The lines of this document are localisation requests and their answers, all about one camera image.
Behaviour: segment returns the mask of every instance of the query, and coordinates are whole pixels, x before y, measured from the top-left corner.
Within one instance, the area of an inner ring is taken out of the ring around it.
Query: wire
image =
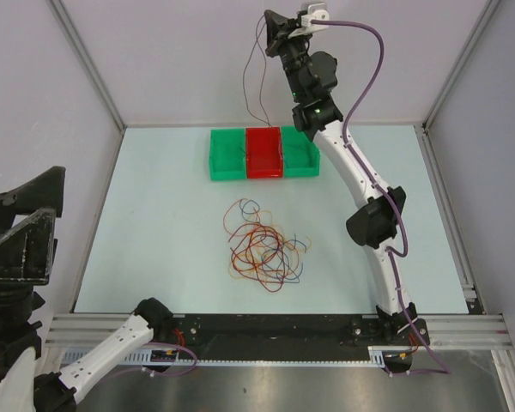
[[[183,332],[176,328],[173,330],[173,333],[178,338],[178,345],[185,346],[185,337],[183,336]]]
[[[411,351],[410,351],[410,354],[415,354],[418,349],[420,348],[420,344],[418,343],[418,341],[415,339],[414,337],[414,333],[410,332],[409,333],[409,340],[410,340],[410,344],[414,347]]]
[[[378,73],[379,73],[379,71],[381,69],[382,63],[384,62],[384,55],[385,55],[384,40],[381,37],[381,34],[379,34],[379,32],[375,28],[370,27],[370,26],[368,26],[366,24],[355,22],[355,21],[320,21],[320,20],[312,20],[311,23],[312,24],[325,25],[325,26],[344,26],[344,27],[360,28],[362,30],[366,30],[369,33],[373,34],[374,37],[378,40],[378,43],[379,43],[379,58],[378,58],[378,64],[376,65],[376,70],[373,72],[373,75],[372,75],[370,81],[368,82],[367,86],[364,88],[363,92],[360,94],[359,99],[357,99],[357,101],[353,104],[353,106],[351,107],[351,109],[348,112],[348,115],[346,116],[345,120],[343,121],[342,138],[343,138],[343,141],[345,143],[345,147],[351,153],[351,155],[355,158],[355,160],[359,163],[360,167],[362,167],[362,169],[364,170],[365,174],[367,175],[367,177],[372,182],[373,187],[378,189],[378,191],[385,197],[385,199],[387,200],[387,202],[389,203],[389,205],[393,209],[393,213],[395,214],[395,217],[397,219],[399,227],[401,228],[401,236],[403,238],[403,251],[398,251],[397,249],[395,249],[394,247],[392,247],[390,245],[388,245],[385,248],[385,251],[387,252],[387,255],[388,255],[388,257],[389,257],[389,259],[391,261],[391,267],[393,268],[393,275],[395,277],[395,283],[397,285],[398,303],[399,303],[399,305],[401,306],[401,308],[403,310],[403,315],[406,318],[406,320],[407,320],[407,322],[408,322],[408,324],[410,326],[410,329],[414,332],[415,336],[417,336],[417,338],[420,341],[421,345],[426,349],[426,351],[433,358],[433,360],[435,362],[437,362],[437,364],[442,368],[442,370],[438,370],[438,369],[418,369],[418,370],[414,370],[414,371],[407,371],[406,373],[403,373],[403,374],[407,374],[407,375],[410,375],[410,374],[420,374],[420,373],[443,373],[443,374],[449,374],[449,373],[451,373],[450,368],[443,362],[442,359],[440,359],[437,356],[437,354],[435,354],[433,352],[431,347],[427,344],[427,342],[425,341],[423,336],[420,334],[420,332],[416,328],[414,322],[412,321],[412,319],[410,317],[409,311],[407,310],[406,305],[404,304],[403,291],[402,291],[402,285],[401,285],[401,277],[400,277],[400,275],[398,273],[397,262],[395,261],[395,256],[394,256],[394,255],[397,255],[397,256],[399,256],[401,258],[405,258],[408,255],[408,253],[409,253],[408,236],[406,234],[406,228],[405,228],[404,223],[403,223],[403,218],[401,217],[401,212],[398,209],[397,204],[395,203],[395,201],[391,198],[389,193],[383,187],[381,187],[381,185],[378,183],[378,181],[374,177],[374,174],[372,173],[372,171],[368,168],[368,166],[365,163],[365,161],[363,161],[363,159],[359,156],[359,154],[354,149],[354,147],[352,146],[351,142],[348,139],[348,123],[349,123],[349,120],[351,119],[351,117],[353,116],[353,113],[355,112],[355,110],[357,109],[359,104],[362,102],[362,100],[365,98],[365,96],[368,94],[368,91],[370,90],[370,88],[372,87],[374,82],[376,81],[376,78],[378,77]],[[389,368],[385,367],[385,371],[388,372],[390,374],[390,376],[393,375],[393,373],[389,370]]]
[[[237,205],[244,223],[230,230],[227,228],[227,218]],[[263,215],[270,217],[270,224],[264,223]],[[246,198],[229,207],[223,216],[223,227],[230,235],[228,241],[238,242],[230,248],[231,277],[257,281],[271,293],[278,292],[286,283],[300,282],[304,269],[300,253],[306,253],[311,247],[308,238],[309,245],[296,236],[287,239],[282,228],[273,224],[272,214],[268,210],[261,210],[256,201]]]
[[[246,62],[246,66],[244,67],[244,70],[242,72],[242,93],[244,94],[244,101],[246,103],[246,110],[248,111],[248,113],[250,113],[250,116],[252,116],[253,118],[255,118],[256,120],[259,120],[260,122],[264,122],[265,124],[267,124],[269,127],[271,127],[271,123],[269,121],[269,116],[267,115],[267,112],[265,111],[265,108],[264,108],[264,104],[262,102],[262,92],[263,92],[263,88],[264,88],[264,81],[265,81],[265,72],[267,70],[267,58],[265,57],[265,53],[264,53],[264,49],[261,47],[261,45],[259,44],[259,36],[261,36],[261,33],[263,32],[263,30],[265,29],[265,26],[266,26],[266,23],[264,23],[262,26],[261,26],[261,29],[259,30],[258,32],[258,27],[259,27],[259,23],[265,18],[264,15],[262,15],[259,20],[257,21],[257,24],[256,24],[256,30],[255,30],[255,34],[256,34],[256,41],[254,42],[254,45],[253,47],[251,48],[251,51],[250,51],[250,57],[248,57],[248,61]],[[261,108],[263,109],[264,111],[264,114],[265,114],[265,118],[267,120],[263,120],[262,118],[259,118],[258,116],[256,116],[254,113],[251,112],[250,110],[250,106],[248,105],[248,95],[246,94],[246,71],[248,70],[248,66],[250,65],[250,62],[251,62],[251,57],[253,56],[254,54],[254,51],[256,50],[256,45],[259,47],[259,50],[262,52],[262,55],[264,56],[264,74],[262,75],[262,78],[261,78],[261,86],[259,88],[259,105],[261,106]]]
[[[265,73],[267,73],[267,57],[265,56],[265,51],[261,44],[259,43],[259,35],[264,30],[264,27],[266,26],[266,23],[264,23],[261,27],[260,32],[258,33],[258,26],[256,26],[256,42],[257,47],[259,48],[259,51],[261,51],[261,55],[264,58],[264,75],[261,77],[261,83],[259,85],[259,105],[261,106],[261,109],[264,111],[265,118],[267,119],[267,125],[271,127],[271,123],[269,121],[269,115],[267,114],[267,111],[265,110],[264,103],[262,101],[262,94],[264,91],[264,82],[265,82]]]

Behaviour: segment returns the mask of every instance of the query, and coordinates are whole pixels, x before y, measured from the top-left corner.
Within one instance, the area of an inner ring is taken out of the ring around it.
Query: metal frame
[[[93,59],[88,53],[80,34],[76,30],[67,9],[62,0],[46,0],[50,10],[56,17],[65,38],[69,41],[73,52],[76,54],[82,68],[88,75],[96,93],[99,95],[112,121],[118,130],[124,135],[125,124],[122,120],[118,108],[106,88],[106,85],[94,64]],[[465,252],[464,243],[458,229],[455,215],[452,210],[451,202],[447,194],[445,183],[435,159],[435,154],[430,143],[429,128],[433,124],[436,116],[444,105],[447,96],[450,94],[463,67],[466,65],[470,56],[476,48],[488,23],[491,21],[496,9],[501,4],[500,0],[488,0],[482,15],[478,19],[466,45],[457,58],[450,75],[447,77],[443,88],[427,115],[423,126],[416,126],[415,131],[418,136],[421,152],[426,163],[427,172],[430,176],[433,191],[435,193],[439,211],[445,223],[453,257],[457,263],[458,275],[463,286],[463,293],[467,301],[476,298],[476,283],[473,277],[470,262]],[[105,202],[105,194],[102,198],[102,206]],[[97,228],[99,217],[96,218],[94,233]],[[87,256],[92,241],[88,244]],[[76,290],[71,297],[71,304],[77,297],[77,291],[82,285],[82,274],[78,276]],[[127,315],[106,315],[106,314],[64,314],[54,317],[51,329],[45,342],[42,358],[38,364],[37,372],[46,373],[57,371],[61,365],[66,348],[73,344],[80,346],[80,343],[95,346],[112,330],[120,325]],[[492,350],[495,365],[498,369],[500,382],[502,384],[506,400],[511,411],[515,411],[515,353],[512,348],[511,339],[507,334],[506,325],[501,316],[487,315],[433,315],[423,316],[427,321],[432,347],[437,350],[467,349],[467,350]]]
[[[118,365],[126,366],[132,365],[139,367],[141,365],[152,365],[154,367],[171,366],[174,363],[178,366],[190,366],[193,360],[190,359],[177,359],[166,361],[151,360],[151,353],[157,348],[140,348],[135,350],[124,358]],[[81,359],[85,354],[90,352],[91,348],[68,348],[63,356],[61,362],[64,365],[69,365]],[[384,357],[381,351],[369,349],[368,356],[370,360],[344,360],[338,362],[328,362],[328,367],[385,367]],[[281,362],[281,361],[236,361],[236,360],[199,360],[200,367],[324,367],[324,362]]]
[[[82,280],[84,277],[84,272],[86,271],[86,267],[88,266],[88,260],[89,260],[89,254],[92,251],[92,246],[94,245],[95,241],[95,235],[97,234],[97,227],[99,226],[99,222],[101,219],[101,214],[103,213],[103,207],[105,206],[105,200],[106,195],[109,191],[109,187],[111,186],[112,182],[112,174],[114,173],[114,169],[117,165],[118,156],[120,155],[120,148],[122,147],[122,141],[124,140],[124,133],[125,129],[121,132],[121,138],[118,140],[118,143],[116,147],[114,148],[114,159],[112,160],[112,163],[109,167],[109,170],[107,170],[107,183],[105,188],[100,194],[100,209],[94,216],[94,222],[92,224],[92,230],[90,234],[90,238],[88,239],[88,242],[86,244],[86,249],[84,251],[84,257],[82,260],[82,264],[80,265],[80,268],[78,272],[76,272],[76,281],[74,284],[74,287],[72,288],[71,294],[69,296],[69,307],[71,311],[75,310],[76,300],[78,299],[78,294],[80,293],[80,289],[82,287]]]
[[[126,125],[120,117],[120,113],[112,100],[111,94],[106,88],[105,82],[100,75],[100,72],[95,66],[94,60],[89,55],[88,49],[84,45],[78,30],[76,30],[75,23],[72,21],[69,12],[65,8],[61,0],[46,0],[50,6],[50,10],[53,16],[58,21],[61,30],[63,31],[65,38],[69,41],[73,52],[78,58],[80,65],[88,75],[89,81],[92,83],[97,95],[105,105],[105,108],[109,112],[112,121],[117,126],[118,131],[124,133]]]
[[[92,348],[118,329],[126,314],[66,313],[53,317],[47,348]],[[424,315],[431,347],[441,350],[511,350],[501,315]],[[397,347],[371,347],[393,350]]]
[[[452,66],[450,74],[446,78],[443,87],[440,89],[439,95],[435,99],[435,102],[433,103],[431,110],[426,116],[426,120],[424,122],[426,130],[429,130],[431,128],[431,125],[437,117],[440,108],[445,104],[446,98],[449,96],[450,92],[454,88],[457,79],[460,77],[462,69],[465,67],[468,60],[470,59],[471,54],[478,45],[479,40],[482,37],[482,34],[488,26],[488,23],[492,20],[494,13],[496,12],[498,6],[501,3],[501,0],[488,0],[487,4],[482,10],[482,13],[479,16],[475,26],[471,30],[470,36],[467,38],[467,41],[465,42],[462,51],[456,59],[456,63],[454,64],[454,66]]]
[[[484,309],[486,313],[486,302],[481,300],[481,294],[477,290],[470,260],[465,251],[464,241],[456,221],[454,209],[448,197],[445,181],[443,180],[437,158],[433,152],[429,133],[422,126],[415,126],[415,134],[417,135],[421,155],[425,161],[427,174],[429,175],[431,186],[433,187],[433,194],[435,195],[437,206],[439,207],[440,218],[445,226],[452,257],[456,263],[456,270],[462,285],[463,296],[470,305],[474,305],[474,303],[471,302],[475,302],[478,299],[482,305],[482,309]]]

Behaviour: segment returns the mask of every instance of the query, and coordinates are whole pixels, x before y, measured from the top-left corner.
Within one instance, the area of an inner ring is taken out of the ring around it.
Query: white robotic arm
[[[376,182],[381,187],[389,185],[378,176],[368,162],[364,154],[357,146],[353,137],[348,133],[349,143],[365,162],[368,170],[374,174]],[[359,162],[347,151],[342,138],[342,122],[336,120],[327,124],[324,130],[320,130],[313,140],[318,148],[330,159],[336,170],[342,176],[343,181],[349,188],[357,208],[368,204],[368,200],[382,197],[382,193],[370,182],[367,174]],[[402,311],[397,297],[397,285],[391,261],[385,251],[387,246],[393,246],[394,239],[389,238],[379,244],[378,249],[364,245],[368,262],[372,267],[372,273],[377,289],[377,301],[379,308],[385,313],[393,314]],[[402,286],[403,301],[406,306],[410,303],[410,297]]]
[[[91,389],[122,359],[173,328],[173,315],[158,300],[143,300],[115,332],[58,373],[34,380],[36,411],[75,410]]]

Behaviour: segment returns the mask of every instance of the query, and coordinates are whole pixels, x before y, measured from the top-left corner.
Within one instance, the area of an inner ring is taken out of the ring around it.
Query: white wall
[[[354,119],[421,122],[487,0],[330,0],[332,19],[376,27],[385,65]],[[255,124],[245,110],[242,71],[265,9],[294,17],[300,0],[64,0],[125,123]],[[312,51],[338,59],[334,98],[346,112],[378,59],[376,39],[344,27],[312,39]],[[258,108],[263,59],[247,73]],[[294,103],[280,59],[268,58],[264,103],[277,124]]]
[[[432,139],[476,281],[515,345],[515,0],[502,2]]]
[[[0,0],[0,191],[67,168],[47,310],[69,308],[121,140],[45,1]]]

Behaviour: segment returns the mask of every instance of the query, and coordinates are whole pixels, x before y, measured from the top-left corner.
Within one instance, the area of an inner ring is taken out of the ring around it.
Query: purple cable
[[[184,346],[179,346],[179,345],[174,345],[173,343],[158,343],[158,342],[150,342],[148,343],[149,346],[156,346],[156,347],[159,347],[159,348],[175,348],[179,351],[182,351],[182,352],[185,352],[186,354],[188,354],[192,359],[193,359],[193,362],[192,364],[187,367],[186,369],[182,370],[182,371],[179,371],[179,372],[174,372],[174,373],[165,373],[165,372],[156,372],[156,371],[153,371],[153,370],[150,370],[150,373],[154,374],[154,375],[160,375],[160,376],[182,376],[182,375],[186,375],[187,373],[189,372],[192,372],[196,367],[197,367],[197,363],[198,363],[198,358],[197,356],[195,355],[195,353],[184,347]],[[113,373],[112,375],[109,375],[105,378],[103,378],[100,383],[103,383],[103,382],[106,382],[108,380],[111,380],[111,379],[115,379],[117,378],[118,376],[120,375],[124,375],[126,373],[133,373],[133,372],[136,372],[136,371],[139,371],[139,372],[147,372],[149,371],[146,367],[130,367],[128,369],[124,369],[122,371],[118,371],[116,373]]]
[[[401,217],[401,212],[397,207],[397,204],[395,201],[389,196],[387,193],[387,190],[385,190],[383,187],[381,187],[380,184],[378,184],[378,181],[376,178],[374,178],[373,173],[368,168],[367,164],[362,160],[362,158],[359,156],[357,151],[354,149],[354,147],[351,145],[347,132],[348,132],[348,123],[351,117],[353,116],[354,111],[357,109],[359,104],[362,102],[362,100],[366,97],[368,94],[368,91],[376,81],[376,77],[378,77],[378,73],[381,69],[382,63],[384,62],[384,55],[385,55],[385,45],[384,40],[381,37],[381,34],[379,34],[378,30],[376,30],[373,27],[370,27],[363,23],[357,23],[355,21],[321,21],[321,20],[312,20],[312,24],[318,24],[318,25],[324,25],[324,26],[343,26],[343,27],[356,27],[360,28],[362,30],[366,30],[369,33],[372,33],[379,43],[379,59],[378,64],[376,65],[376,70],[374,71],[372,78],[368,82],[367,86],[365,87],[364,91],[360,95],[359,99],[353,104],[353,107],[351,107],[351,110],[349,110],[348,115],[345,117],[345,120],[343,121],[343,127],[342,127],[342,138],[344,141],[344,145],[351,153],[351,155],[355,158],[357,163],[359,163],[360,167],[362,167],[362,170],[364,170],[366,176],[370,179],[372,182],[373,187],[378,189],[378,191],[385,197],[387,202],[389,202],[389,205],[393,209],[393,213],[395,214],[395,217],[397,218],[397,222],[399,227],[401,228],[401,236],[403,237],[403,251],[398,251],[397,249],[387,246],[385,248],[385,251],[387,251],[387,255],[389,256],[389,259],[391,261],[391,266],[393,268],[393,275],[395,276],[395,283],[397,285],[397,297],[398,302],[401,308],[403,309],[404,317],[406,318],[407,322],[410,325],[410,329],[414,332],[415,336],[417,336],[420,343],[423,345],[423,347],[426,349],[426,351],[429,353],[429,355],[433,358],[434,361],[436,361],[440,367],[443,368],[443,370],[437,370],[437,369],[417,369],[414,371],[408,371],[407,373],[403,373],[405,375],[410,374],[421,374],[421,373],[445,373],[449,374],[451,373],[450,368],[433,352],[433,350],[429,347],[425,339],[421,336],[418,329],[415,327],[414,322],[412,322],[412,318],[410,317],[409,311],[406,308],[406,305],[404,305],[403,300],[403,291],[402,291],[402,285],[401,285],[401,276],[398,273],[397,268],[397,262],[395,262],[395,257],[393,255],[398,255],[401,258],[405,258],[409,253],[409,241],[408,236],[406,234],[406,228],[404,227],[403,218]],[[385,367],[385,371],[390,374],[390,376],[394,373],[392,373],[388,367]]]

